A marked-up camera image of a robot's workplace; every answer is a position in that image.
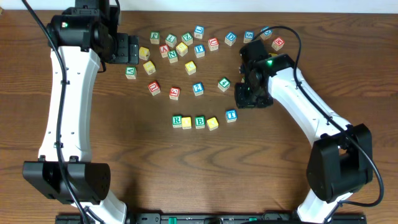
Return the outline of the blue T block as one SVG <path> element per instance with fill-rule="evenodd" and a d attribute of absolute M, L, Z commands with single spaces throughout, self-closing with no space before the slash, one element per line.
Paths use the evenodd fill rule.
<path fill-rule="evenodd" d="M 236 110 L 227 110 L 225 116 L 228 123 L 235 122 L 238 118 Z"/>

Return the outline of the yellow O block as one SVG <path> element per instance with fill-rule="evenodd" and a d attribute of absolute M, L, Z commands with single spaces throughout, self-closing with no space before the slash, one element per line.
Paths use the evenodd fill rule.
<path fill-rule="evenodd" d="M 191 117 L 182 117 L 182 129 L 191 129 L 192 119 Z"/>
<path fill-rule="evenodd" d="M 208 119 L 206 121 L 206 124 L 207 124 L 208 129 L 210 131 L 215 130 L 215 129 L 217 129 L 219 127 L 219 123 L 218 123 L 218 120 L 217 120 L 216 117 L 212 117 L 212 118 Z"/>

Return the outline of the green B block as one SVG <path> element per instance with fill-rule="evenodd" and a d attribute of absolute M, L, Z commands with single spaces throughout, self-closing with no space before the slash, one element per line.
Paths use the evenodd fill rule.
<path fill-rule="evenodd" d="M 196 116 L 195 117 L 195 128 L 203 129 L 205 127 L 205 117 L 204 116 Z"/>

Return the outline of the green R block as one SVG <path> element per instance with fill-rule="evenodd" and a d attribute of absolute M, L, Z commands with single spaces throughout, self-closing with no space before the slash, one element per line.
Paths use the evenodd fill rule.
<path fill-rule="evenodd" d="M 182 116 L 181 115 L 172 116 L 172 126 L 173 126 L 173 128 L 181 128 L 182 127 Z"/>

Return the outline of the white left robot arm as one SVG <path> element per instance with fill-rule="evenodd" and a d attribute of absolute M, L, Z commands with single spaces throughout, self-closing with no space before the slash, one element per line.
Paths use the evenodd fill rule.
<path fill-rule="evenodd" d="M 80 0 L 41 24 L 51 48 L 52 91 L 46 132 L 35 161 L 22 175 L 44 197 L 72 205 L 76 216 L 57 223 L 134 223 L 110 189 L 106 163 L 94 163 L 90 116 L 97 74 L 109 64 L 137 65 L 139 39 L 118 32 L 119 3 Z"/>

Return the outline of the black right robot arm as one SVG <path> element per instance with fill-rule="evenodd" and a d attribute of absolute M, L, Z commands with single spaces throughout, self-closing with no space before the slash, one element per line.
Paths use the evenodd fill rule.
<path fill-rule="evenodd" d="M 353 126 L 336 114 L 308 85 L 287 54 L 271 57 L 261 40 L 243 46 L 235 86 L 238 108 L 265 108 L 278 101 L 306 135 L 312 151 L 307 166 L 310 191 L 291 216 L 274 215 L 284 223 L 366 223 L 363 215 L 337 215 L 342 201 L 373 179 L 369 160 L 372 136 L 364 125 Z"/>

